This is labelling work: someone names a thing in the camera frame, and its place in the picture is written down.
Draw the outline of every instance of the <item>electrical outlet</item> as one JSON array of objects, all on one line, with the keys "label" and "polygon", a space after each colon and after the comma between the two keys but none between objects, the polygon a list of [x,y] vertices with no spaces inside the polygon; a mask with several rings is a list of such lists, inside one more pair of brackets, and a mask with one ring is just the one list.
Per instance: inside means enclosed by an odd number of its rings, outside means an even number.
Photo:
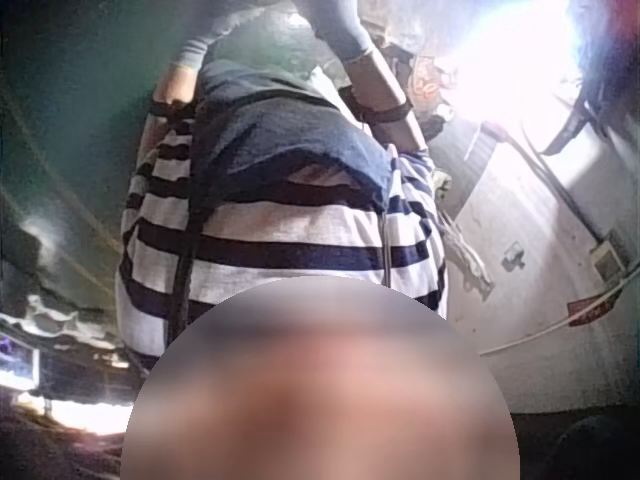
[{"label": "electrical outlet", "polygon": [[605,240],[591,252],[591,264],[605,283],[618,278],[625,270],[620,256],[609,240]]}]

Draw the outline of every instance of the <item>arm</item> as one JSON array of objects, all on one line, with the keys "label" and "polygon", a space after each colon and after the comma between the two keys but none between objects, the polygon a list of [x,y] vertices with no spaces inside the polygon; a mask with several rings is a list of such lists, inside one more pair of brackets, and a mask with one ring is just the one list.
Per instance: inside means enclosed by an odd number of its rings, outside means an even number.
[{"label": "arm", "polygon": [[[403,105],[407,98],[382,54],[360,24],[357,0],[295,0],[298,11],[342,62],[360,105],[383,112]],[[372,127],[381,143],[401,152],[424,150],[426,142],[413,112],[403,120]]]}]

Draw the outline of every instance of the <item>white wall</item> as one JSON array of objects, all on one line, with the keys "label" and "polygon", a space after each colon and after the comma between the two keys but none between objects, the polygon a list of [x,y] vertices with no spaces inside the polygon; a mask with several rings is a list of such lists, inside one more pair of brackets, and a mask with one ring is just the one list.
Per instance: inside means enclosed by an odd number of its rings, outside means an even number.
[{"label": "white wall", "polygon": [[[587,127],[550,162],[602,232],[621,230],[626,249],[637,255],[637,147],[619,138],[615,148],[607,147]],[[483,301],[449,263],[449,320],[478,350],[556,323],[567,316],[567,302],[605,289],[589,259],[595,242],[510,145],[498,146],[457,221],[495,281]],[[524,247],[525,266],[507,272],[501,262],[514,241]],[[597,322],[486,357],[510,409],[560,411],[639,398],[639,298],[636,280]]]}]

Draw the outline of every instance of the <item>black strap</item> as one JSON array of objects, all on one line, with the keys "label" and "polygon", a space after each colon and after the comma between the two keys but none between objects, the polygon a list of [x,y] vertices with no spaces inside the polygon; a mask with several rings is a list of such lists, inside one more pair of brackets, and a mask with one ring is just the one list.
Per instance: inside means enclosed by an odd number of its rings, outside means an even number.
[{"label": "black strap", "polygon": [[182,103],[164,103],[151,100],[149,105],[149,114],[154,117],[166,118],[170,121],[179,121],[184,118],[192,118],[195,116],[195,102]]},{"label": "black strap", "polygon": [[393,123],[400,120],[404,120],[409,115],[409,112],[413,110],[413,104],[409,97],[407,101],[402,105],[385,110],[383,112],[376,112],[368,107],[364,107],[358,103],[353,95],[353,86],[349,85],[338,90],[340,98],[347,105],[351,113],[359,122],[367,123],[371,126],[381,123]]}]

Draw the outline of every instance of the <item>bright light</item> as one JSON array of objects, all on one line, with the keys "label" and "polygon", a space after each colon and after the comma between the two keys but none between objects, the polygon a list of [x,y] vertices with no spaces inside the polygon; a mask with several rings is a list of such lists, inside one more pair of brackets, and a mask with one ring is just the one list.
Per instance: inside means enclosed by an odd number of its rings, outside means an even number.
[{"label": "bright light", "polygon": [[566,6],[566,0],[531,0],[485,18],[456,56],[456,108],[508,128],[575,72]]},{"label": "bright light", "polygon": [[[44,400],[41,397],[32,397],[25,392],[20,394],[17,403],[40,414],[44,412]],[[106,403],[85,405],[61,400],[51,401],[51,417],[56,422],[65,427],[97,435],[125,432],[132,409],[133,405],[108,405]]]},{"label": "bright light", "polygon": [[27,390],[36,388],[38,383],[32,378],[20,377],[13,372],[0,370],[0,385],[26,392]]},{"label": "bright light", "polygon": [[289,25],[291,25],[292,27],[307,27],[309,26],[309,22],[307,22],[304,17],[302,15],[300,15],[299,13],[292,13],[291,15],[289,15],[289,18],[287,18],[287,21],[289,22]]}]

